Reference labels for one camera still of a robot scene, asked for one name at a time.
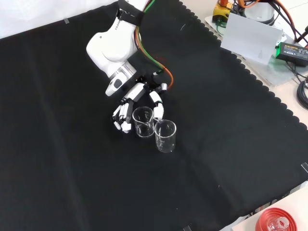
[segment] wire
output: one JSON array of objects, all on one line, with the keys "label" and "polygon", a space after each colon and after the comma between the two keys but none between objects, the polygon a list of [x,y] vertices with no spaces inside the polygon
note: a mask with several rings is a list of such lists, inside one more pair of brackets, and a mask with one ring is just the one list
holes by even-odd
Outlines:
[{"label": "wire", "polygon": [[219,24],[216,24],[216,31],[217,31],[220,35],[224,35],[224,34],[222,34],[222,33],[219,31],[218,27],[219,27]]},{"label": "wire", "polygon": [[232,9],[233,11],[235,11],[236,14],[239,14],[239,8],[240,8],[240,5],[236,2],[236,0],[234,0],[234,3],[233,3],[233,6],[232,6]]},{"label": "wire", "polygon": [[278,13],[278,15],[277,15],[277,17],[274,19],[274,21],[273,21],[273,24],[275,23],[275,21],[277,20],[277,18],[279,17],[279,13]]},{"label": "wire", "polygon": [[240,5],[241,7],[243,7],[243,8],[250,8],[250,7],[254,6],[254,5],[256,5],[259,1],[260,1],[260,0],[256,0],[254,3],[250,3],[250,4],[248,4],[248,5],[245,5],[246,3],[245,3],[244,0],[239,0],[239,5]]},{"label": "wire", "polygon": [[299,84],[299,86],[297,88],[296,96],[297,96],[299,103],[303,107],[308,109],[308,98],[307,98],[307,95],[305,93],[305,87],[307,87],[307,80],[304,80]]},{"label": "wire", "polygon": [[[155,2],[155,0],[149,0],[144,11],[143,12],[147,12],[148,9],[153,5],[153,3]],[[135,43],[137,45],[137,47],[139,47],[139,49],[142,51],[142,53],[147,57],[149,58],[152,62],[154,62],[156,64],[156,66],[159,67],[159,69],[161,70],[165,70],[169,75],[170,75],[170,79],[171,79],[171,82],[168,86],[168,89],[170,89],[173,85],[173,75],[172,73],[164,66],[162,65],[160,62],[158,62],[157,60],[155,60],[146,50],[145,48],[143,47],[142,45],[142,42],[141,42],[141,38],[139,36],[139,26],[136,27],[135,29],[135,33],[134,33],[134,38],[135,38]]]},{"label": "wire", "polygon": [[223,24],[223,22],[220,21],[220,20],[218,20],[218,21],[216,22],[216,31],[217,31],[220,35],[224,35],[224,34],[222,34],[222,33],[219,31],[218,27],[226,28],[226,24]]},{"label": "wire", "polygon": [[152,0],[150,4],[148,4],[148,6],[145,8],[145,10],[143,11],[144,13],[148,11],[148,9],[153,5],[153,3],[155,2],[155,0]]},{"label": "wire", "polygon": [[302,36],[302,34],[285,18],[285,16],[281,13],[281,11],[279,11],[277,6],[272,2],[270,2],[269,4],[281,15],[281,17],[290,25],[290,27],[294,29],[306,43],[308,43],[308,41]]},{"label": "wire", "polygon": [[295,65],[295,64],[294,64],[294,66],[292,67],[292,66],[289,65],[288,62],[286,62],[286,63],[287,63],[287,65],[289,66],[289,68],[291,69],[291,71],[294,73],[294,75],[297,74],[298,76],[301,76],[302,78],[307,78],[306,76],[303,76],[302,74],[300,74],[300,73],[298,73],[298,72],[296,71],[296,65]]},{"label": "wire", "polygon": [[269,4],[273,7],[273,3],[275,3],[276,5],[280,6],[282,8],[282,10],[285,12],[285,14],[287,15],[289,21],[285,18],[285,16],[281,13],[280,9],[278,10],[277,7],[273,7],[277,12],[278,14],[280,14],[282,16],[282,18],[290,25],[290,27],[292,28],[293,30],[293,33],[294,33],[294,38],[297,39],[297,36],[296,36],[296,32],[299,33],[296,28],[295,28],[295,24],[293,22],[293,19],[291,17],[291,15],[289,14],[288,10],[284,7],[284,5],[282,5],[282,3],[279,1],[279,0],[272,0],[273,2],[269,2]]},{"label": "wire", "polygon": [[296,76],[296,78],[298,79],[299,83],[301,83],[302,81],[299,79],[298,73],[296,71],[296,65],[294,64],[294,72],[293,72]]},{"label": "wire", "polygon": [[218,0],[218,1],[217,1],[217,4],[218,4],[220,7],[225,8],[225,9],[227,9],[227,10],[229,10],[229,11],[233,12],[233,13],[235,12],[233,9],[231,9],[231,8],[229,8],[229,7],[226,7],[226,6],[221,5],[219,1],[220,1],[220,0]]},{"label": "wire", "polygon": [[250,3],[248,3],[246,6],[250,6],[252,3],[254,3],[253,1],[251,1]]}]

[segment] table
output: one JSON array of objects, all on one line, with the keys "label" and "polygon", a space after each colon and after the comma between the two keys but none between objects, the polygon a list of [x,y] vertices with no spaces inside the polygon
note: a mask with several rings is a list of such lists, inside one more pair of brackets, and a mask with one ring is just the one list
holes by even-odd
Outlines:
[{"label": "table", "polygon": [[[308,230],[308,185],[266,209],[269,208],[281,208],[287,211],[296,221],[298,231]],[[232,231],[254,231],[259,217],[266,209],[232,227]]]},{"label": "table", "polygon": [[[211,28],[211,31],[213,31],[218,39],[222,40],[223,36],[221,36],[219,33],[216,31],[216,26],[215,23],[212,22],[212,16],[208,16],[205,18],[205,24],[208,25],[209,28]],[[271,67],[264,67],[264,65],[261,64],[256,64],[256,63],[249,63],[245,58],[243,58],[240,55],[237,55],[239,59],[242,60],[243,64],[245,64],[246,68],[249,69],[252,73],[254,73],[257,78],[263,82],[265,86],[269,88],[270,91],[274,92],[276,97],[281,99],[282,103],[286,104],[288,109],[291,110],[296,117],[299,118],[301,123],[304,123],[305,125],[308,126],[308,110],[302,107],[296,98],[296,90],[298,87],[297,80],[288,80],[284,84],[274,86],[270,84],[268,81],[266,81],[266,77],[270,76],[272,74],[275,74],[275,68]],[[288,71],[286,68],[284,68],[285,75],[289,75],[289,78],[294,78],[294,75],[291,71]],[[300,73],[304,73],[308,75],[308,67],[306,68],[301,68]]]},{"label": "table", "polygon": [[[176,149],[119,133],[118,98],[86,52],[116,12],[0,40],[2,230],[217,231],[307,180],[306,127],[178,0],[155,1],[140,28],[175,77],[163,101]],[[157,71],[139,52],[129,61]]]}]

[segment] green cable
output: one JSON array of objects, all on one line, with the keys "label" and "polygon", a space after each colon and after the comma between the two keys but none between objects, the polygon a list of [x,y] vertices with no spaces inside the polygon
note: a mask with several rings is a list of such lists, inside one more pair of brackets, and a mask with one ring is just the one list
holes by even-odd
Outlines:
[{"label": "green cable", "polygon": [[142,47],[142,49],[143,49],[145,55],[146,55],[150,60],[152,60],[157,66],[159,66],[161,69],[163,69],[162,65],[161,65],[158,61],[156,61],[156,60],[145,50],[145,48],[143,47],[141,41],[139,40],[139,36],[138,36],[138,41],[139,41],[139,44],[140,44],[140,46]]},{"label": "green cable", "polygon": [[147,12],[147,10],[153,5],[154,2],[155,0],[152,0],[151,3],[147,6],[147,8],[145,8],[143,12]]},{"label": "green cable", "polygon": [[221,22],[220,20],[218,20],[218,21],[216,22],[216,31],[217,31],[220,35],[224,35],[224,34],[220,33],[218,27],[220,26],[220,27],[222,27],[222,28],[226,28],[226,24],[223,25],[223,26],[222,26],[222,24],[223,24],[223,22]]},{"label": "green cable", "polygon": [[[154,2],[155,2],[155,0],[152,0],[151,3],[145,8],[145,10],[144,10],[143,12],[147,12],[147,10],[153,5]],[[140,38],[139,38],[139,27],[137,27],[137,35],[138,35],[138,37],[137,37],[138,42],[139,42],[140,46],[142,47],[142,49],[143,49],[145,55],[146,55],[150,60],[152,60],[158,67],[160,67],[161,69],[163,69],[162,65],[161,65],[158,61],[156,61],[156,60],[145,50],[145,48],[143,47],[143,45],[142,45],[142,43],[141,43],[141,41],[140,41]]]}]

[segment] robotic hand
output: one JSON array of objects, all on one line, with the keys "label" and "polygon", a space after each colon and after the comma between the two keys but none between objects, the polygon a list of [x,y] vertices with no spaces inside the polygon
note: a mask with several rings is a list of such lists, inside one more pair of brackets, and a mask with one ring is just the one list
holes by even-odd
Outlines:
[{"label": "robotic hand", "polygon": [[[87,53],[94,63],[104,71],[111,82],[106,95],[113,95],[129,80],[136,77],[136,69],[127,61],[137,48],[134,42],[134,31],[140,26],[144,13],[142,12],[148,0],[118,0],[119,11],[111,28],[104,33],[97,33],[87,45]],[[164,108],[159,93],[167,90],[163,83],[150,88],[147,81],[139,81],[121,100],[121,105],[113,114],[114,125],[118,130],[128,133],[131,130],[133,105],[145,93],[149,93],[156,105],[154,118],[162,119]]]}]

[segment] white paper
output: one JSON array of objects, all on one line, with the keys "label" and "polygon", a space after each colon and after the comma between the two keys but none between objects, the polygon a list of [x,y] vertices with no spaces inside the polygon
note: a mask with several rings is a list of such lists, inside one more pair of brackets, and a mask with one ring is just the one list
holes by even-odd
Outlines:
[{"label": "white paper", "polygon": [[267,65],[282,30],[230,13],[221,47]]}]

